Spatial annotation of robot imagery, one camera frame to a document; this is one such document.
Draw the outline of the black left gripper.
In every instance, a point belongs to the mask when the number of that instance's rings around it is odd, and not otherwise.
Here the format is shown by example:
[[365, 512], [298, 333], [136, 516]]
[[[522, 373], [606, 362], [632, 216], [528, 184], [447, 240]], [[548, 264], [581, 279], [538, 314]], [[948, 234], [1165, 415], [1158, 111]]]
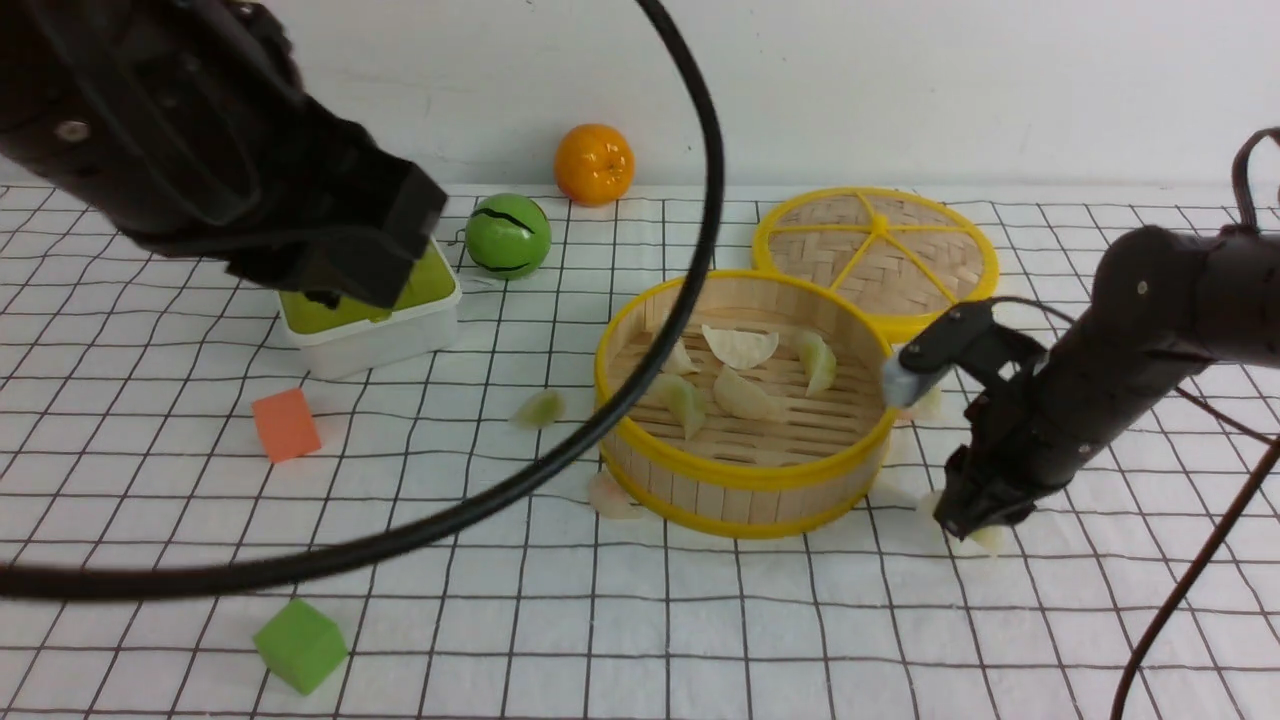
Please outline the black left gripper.
[[250, 1], [5, 1], [3, 156], [163, 258], [325, 307], [397, 304], [447, 205], [305, 88]]

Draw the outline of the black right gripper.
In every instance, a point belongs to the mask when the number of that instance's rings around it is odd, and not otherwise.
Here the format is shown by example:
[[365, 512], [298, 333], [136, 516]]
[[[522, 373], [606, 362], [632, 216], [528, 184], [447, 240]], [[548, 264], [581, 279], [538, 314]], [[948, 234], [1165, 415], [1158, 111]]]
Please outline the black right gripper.
[[1023, 524], [1097, 455], [1091, 377], [1047, 365], [987, 389], [968, 411], [972, 438], [946, 462], [933, 518], [951, 537]]

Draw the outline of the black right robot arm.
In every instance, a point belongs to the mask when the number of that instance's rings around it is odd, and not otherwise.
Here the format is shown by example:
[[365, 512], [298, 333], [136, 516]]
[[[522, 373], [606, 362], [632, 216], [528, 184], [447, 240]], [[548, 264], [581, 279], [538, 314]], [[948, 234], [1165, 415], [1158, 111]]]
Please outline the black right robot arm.
[[983, 391], [934, 510], [951, 536], [1014, 527], [1188, 377], [1216, 363], [1277, 366], [1277, 237], [1155, 225], [1105, 254], [1087, 310], [1051, 347], [960, 304], [905, 366], [963, 369]]

